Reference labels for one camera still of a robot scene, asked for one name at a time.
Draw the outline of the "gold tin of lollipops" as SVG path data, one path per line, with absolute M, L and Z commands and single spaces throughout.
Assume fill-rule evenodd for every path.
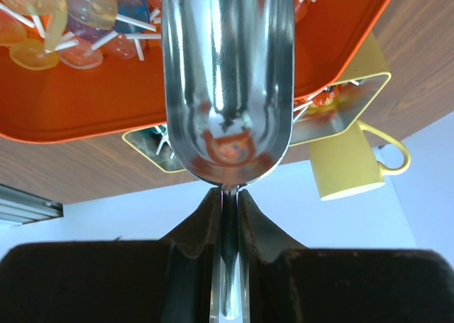
M 379 43 L 370 33 L 343 71 L 333 83 L 337 97 L 327 106 L 308 109 L 294 124 L 290 146 L 335 136 L 344 132 L 368 108 L 391 79 L 391 72 Z M 162 135 L 151 128 L 127 131 L 122 135 L 133 150 L 142 155 L 161 172 L 166 174 L 185 171 L 173 156 Z

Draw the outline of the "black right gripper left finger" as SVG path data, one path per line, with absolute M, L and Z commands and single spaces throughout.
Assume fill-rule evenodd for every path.
M 158 240 L 27 243 L 1 261 L 2 322 L 217 322 L 221 192 Z

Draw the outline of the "orange tin of lollipops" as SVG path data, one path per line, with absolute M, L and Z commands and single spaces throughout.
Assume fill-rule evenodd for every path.
M 296 99 L 335 82 L 390 0 L 316 0 L 295 26 Z M 1 136 L 56 143 L 127 131 L 165 121 L 162 53 L 145 60 L 107 57 L 76 70 L 17 65 L 1 49 Z

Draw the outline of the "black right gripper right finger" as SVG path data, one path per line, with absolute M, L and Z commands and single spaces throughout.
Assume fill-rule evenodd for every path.
M 307 248 L 242 191 L 245 322 L 452 322 L 453 268 L 429 250 Z

